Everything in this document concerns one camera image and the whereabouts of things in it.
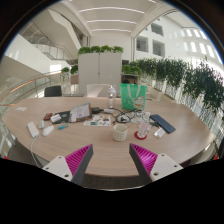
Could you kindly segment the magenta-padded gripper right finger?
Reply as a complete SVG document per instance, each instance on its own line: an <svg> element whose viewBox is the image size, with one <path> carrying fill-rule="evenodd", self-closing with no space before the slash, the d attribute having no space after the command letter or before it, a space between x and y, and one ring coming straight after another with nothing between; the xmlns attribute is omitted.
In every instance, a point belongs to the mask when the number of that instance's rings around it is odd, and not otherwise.
<svg viewBox="0 0 224 224"><path fill-rule="evenodd" d="M182 166L167 154L155 154L133 143L129 145L129 154L134 161L139 175L148 183L182 169Z"/></svg>

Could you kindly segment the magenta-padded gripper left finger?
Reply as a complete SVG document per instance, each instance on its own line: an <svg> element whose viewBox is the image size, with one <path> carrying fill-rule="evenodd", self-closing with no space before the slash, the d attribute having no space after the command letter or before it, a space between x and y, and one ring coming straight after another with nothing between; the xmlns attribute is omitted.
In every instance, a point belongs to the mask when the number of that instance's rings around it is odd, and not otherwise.
<svg viewBox="0 0 224 224"><path fill-rule="evenodd" d="M93 156L93 145L86 145L67 156L57 156L43 170L81 185L87 166Z"/></svg>

